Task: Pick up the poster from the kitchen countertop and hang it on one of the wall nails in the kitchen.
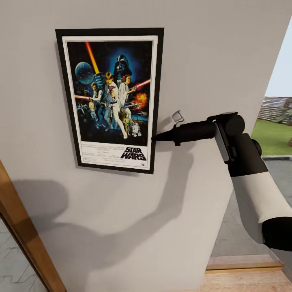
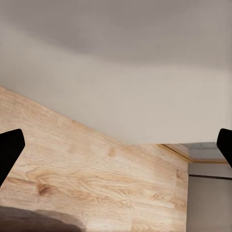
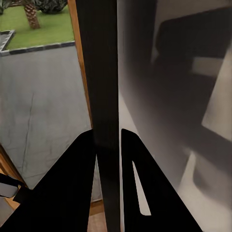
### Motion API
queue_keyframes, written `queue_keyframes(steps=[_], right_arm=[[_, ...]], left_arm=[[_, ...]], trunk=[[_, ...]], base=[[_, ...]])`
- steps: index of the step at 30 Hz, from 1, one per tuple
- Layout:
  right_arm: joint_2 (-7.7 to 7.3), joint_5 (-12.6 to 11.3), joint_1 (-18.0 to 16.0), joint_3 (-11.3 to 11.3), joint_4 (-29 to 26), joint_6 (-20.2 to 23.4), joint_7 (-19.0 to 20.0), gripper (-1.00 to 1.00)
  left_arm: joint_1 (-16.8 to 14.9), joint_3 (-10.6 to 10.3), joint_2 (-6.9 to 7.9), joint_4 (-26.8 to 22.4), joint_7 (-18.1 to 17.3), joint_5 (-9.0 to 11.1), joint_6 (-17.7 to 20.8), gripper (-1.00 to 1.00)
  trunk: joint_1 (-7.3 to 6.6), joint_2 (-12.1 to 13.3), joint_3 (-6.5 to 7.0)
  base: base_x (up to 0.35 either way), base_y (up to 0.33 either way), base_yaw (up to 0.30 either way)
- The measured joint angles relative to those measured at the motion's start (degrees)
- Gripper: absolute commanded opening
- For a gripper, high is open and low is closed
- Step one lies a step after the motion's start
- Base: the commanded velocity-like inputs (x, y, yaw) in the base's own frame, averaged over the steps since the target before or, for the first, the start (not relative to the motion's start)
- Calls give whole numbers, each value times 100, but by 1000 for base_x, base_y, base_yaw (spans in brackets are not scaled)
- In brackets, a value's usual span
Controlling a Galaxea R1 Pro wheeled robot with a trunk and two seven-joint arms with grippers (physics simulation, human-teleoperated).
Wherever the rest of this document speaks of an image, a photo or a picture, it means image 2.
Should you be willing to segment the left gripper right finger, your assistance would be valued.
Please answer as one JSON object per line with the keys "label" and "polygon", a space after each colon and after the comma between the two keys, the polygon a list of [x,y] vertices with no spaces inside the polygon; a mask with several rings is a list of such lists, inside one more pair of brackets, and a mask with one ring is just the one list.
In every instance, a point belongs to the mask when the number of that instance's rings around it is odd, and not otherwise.
{"label": "left gripper right finger", "polygon": [[217,138],[217,146],[232,167],[232,130],[222,128]]}

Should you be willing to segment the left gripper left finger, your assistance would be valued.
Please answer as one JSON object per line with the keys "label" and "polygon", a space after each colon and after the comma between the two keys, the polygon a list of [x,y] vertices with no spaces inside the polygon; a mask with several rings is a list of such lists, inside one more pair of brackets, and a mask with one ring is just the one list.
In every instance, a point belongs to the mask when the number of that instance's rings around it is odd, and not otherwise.
{"label": "left gripper left finger", "polygon": [[25,147],[21,129],[0,134],[0,187]]}

